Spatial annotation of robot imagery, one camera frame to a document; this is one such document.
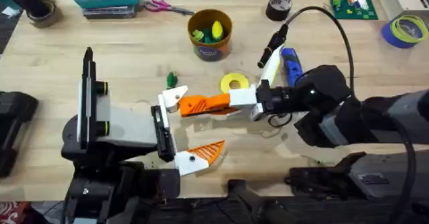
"black tape roll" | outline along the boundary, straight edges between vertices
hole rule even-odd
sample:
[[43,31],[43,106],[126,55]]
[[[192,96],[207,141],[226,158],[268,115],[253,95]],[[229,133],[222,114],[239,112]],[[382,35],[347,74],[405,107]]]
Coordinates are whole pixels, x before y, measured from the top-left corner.
[[269,0],[265,14],[270,20],[282,21],[288,17],[292,0]]

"green object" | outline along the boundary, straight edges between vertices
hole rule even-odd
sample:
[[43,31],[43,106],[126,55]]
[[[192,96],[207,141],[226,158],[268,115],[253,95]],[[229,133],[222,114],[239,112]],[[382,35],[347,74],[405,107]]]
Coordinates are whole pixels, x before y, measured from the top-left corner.
[[210,32],[210,29],[206,28],[203,29],[204,32],[204,43],[205,44],[213,44],[216,43],[213,39],[212,39],[212,33]]
[[[416,25],[417,28],[422,33],[422,36],[420,36],[420,37],[419,36],[413,36],[410,34],[411,32],[404,30],[400,24],[401,20],[406,20],[406,21],[412,22],[414,25]],[[396,19],[394,19],[390,23],[390,30],[396,38],[398,38],[404,42],[407,42],[407,43],[415,43],[415,44],[426,39],[428,37],[428,34],[429,34],[428,28],[426,27],[426,24],[424,23],[423,19],[418,17],[418,16],[415,16],[415,15],[403,15],[401,17],[397,17]]]
[[215,42],[220,42],[223,37],[223,28],[219,21],[215,21],[212,26],[212,37]]
[[194,37],[195,40],[201,41],[204,37],[204,33],[202,33],[199,30],[194,30],[192,32],[192,36]]
[[357,7],[356,3],[349,5],[348,0],[329,0],[337,19],[378,19],[372,0],[358,1],[360,7]]
[[176,87],[177,82],[178,82],[177,76],[173,72],[170,72],[167,76],[167,89],[172,89]]

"blue tape roll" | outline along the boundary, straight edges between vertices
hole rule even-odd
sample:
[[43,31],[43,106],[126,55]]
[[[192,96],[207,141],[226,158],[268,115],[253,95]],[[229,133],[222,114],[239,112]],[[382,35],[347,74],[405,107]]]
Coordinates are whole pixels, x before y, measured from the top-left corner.
[[[409,42],[405,42],[401,39],[398,39],[396,36],[394,36],[394,34],[391,31],[391,24],[393,23],[394,19],[391,20],[389,23],[387,23],[385,26],[383,26],[383,28],[381,29],[381,35],[383,36],[384,40],[391,44],[392,46],[396,46],[398,48],[411,48],[413,46],[415,46],[417,43],[409,43]],[[404,24],[405,26],[412,28],[413,30],[416,30],[417,36],[418,37],[422,37],[422,30],[420,30],[420,28],[407,20],[403,20],[402,24]]]

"cup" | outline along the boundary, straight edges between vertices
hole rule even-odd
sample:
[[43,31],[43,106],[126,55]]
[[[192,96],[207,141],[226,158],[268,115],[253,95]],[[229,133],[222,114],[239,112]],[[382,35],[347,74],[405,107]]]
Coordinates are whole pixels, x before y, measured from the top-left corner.
[[[223,29],[223,39],[220,42],[213,44],[205,44],[199,42],[192,37],[194,30],[209,28],[215,21],[219,21]],[[228,56],[231,51],[231,34],[233,31],[233,23],[226,13],[217,9],[204,9],[195,13],[188,21],[188,34],[190,41],[194,46],[194,53],[202,60],[216,61],[221,60]]]

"scissors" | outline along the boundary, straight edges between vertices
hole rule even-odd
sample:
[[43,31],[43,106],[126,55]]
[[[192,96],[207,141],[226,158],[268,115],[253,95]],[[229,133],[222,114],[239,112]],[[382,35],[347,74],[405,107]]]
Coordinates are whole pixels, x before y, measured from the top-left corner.
[[179,7],[173,7],[164,0],[151,0],[145,1],[144,7],[150,12],[160,12],[160,11],[173,11],[176,13],[182,13],[183,15],[194,15],[195,11],[182,9]]

